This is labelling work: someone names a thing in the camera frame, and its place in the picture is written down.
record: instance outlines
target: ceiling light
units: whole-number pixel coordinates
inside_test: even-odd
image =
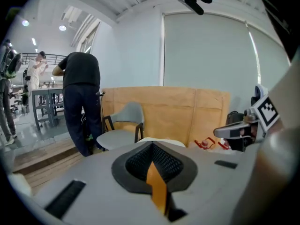
[[[90,46],[89,46],[89,48],[85,51],[85,53],[87,53],[89,50],[90,50]]]
[[[29,25],[29,22],[28,22],[27,20],[24,20],[24,21],[22,22],[22,25],[23,25],[24,27],[27,27],[27,26]]]
[[[65,31],[65,30],[67,30],[67,28],[66,28],[66,26],[64,26],[64,25],[61,25],[61,26],[60,26],[60,30],[61,30],[61,31]]]

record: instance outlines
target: grey floor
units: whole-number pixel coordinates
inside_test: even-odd
[[[5,152],[13,152],[15,157],[70,137],[64,119],[59,119],[56,127],[50,127],[48,121],[42,124],[38,130],[30,123],[29,114],[17,115],[15,126],[18,137],[15,143],[5,147]]]

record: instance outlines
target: railing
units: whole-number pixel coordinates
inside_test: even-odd
[[[30,59],[35,59],[38,55],[37,53],[22,53],[23,59],[22,59],[22,65],[25,67],[28,66],[28,63]],[[55,55],[55,54],[46,54],[46,60],[49,67],[54,67],[57,64],[59,64],[66,56],[63,55]]]

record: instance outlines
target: man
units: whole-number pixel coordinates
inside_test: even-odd
[[[46,89],[47,86],[46,86],[46,82],[43,83],[43,86],[42,86],[42,89]]]
[[[4,73],[6,69],[7,60],[12,60],[14,58],[14,53],[10,48],[10,40],[5,40],[3,46],[1,46],[0,52],[0,62],[1,62],[1,74]],[[5,146],[11,145],[15,142],[14,138],[17,137],[15,133],[15,123],[10,111],[10,102],[9,102],[9,89],[10,81],[0,75],[0,126],[4,133],[7,143]]]
[[[44,75],[46,69],[48,68],[47,62],[45,62],[46,66],[42,70],[41,66],[43,65],[43,61],[46,57],[44,51],[41,51],[35,58],[35,60],[31,59],[28,65],[27,76],[30,77],[30,80],[27,82],[28,85],[28,93],[29,93],[29,109],[30,109],[30,122],[34,126],[36,126],[33,114],[33,105],[32,105],[32,97],[31,92],[34,89],[38,89],[39,86],[39,75]],[[35,106],[38,106],[38,97],[35,97]]]
[[[70,136],[84,156],[92,152],[85,145],[81,124],[82,107],[93,135],[94,143],[102,134],[100,98],[96,95],[100,86],[100,71],[97,59],[87,53],[73,52],[62,60],[52,71],[54,76],[63,77],[64,112]]]

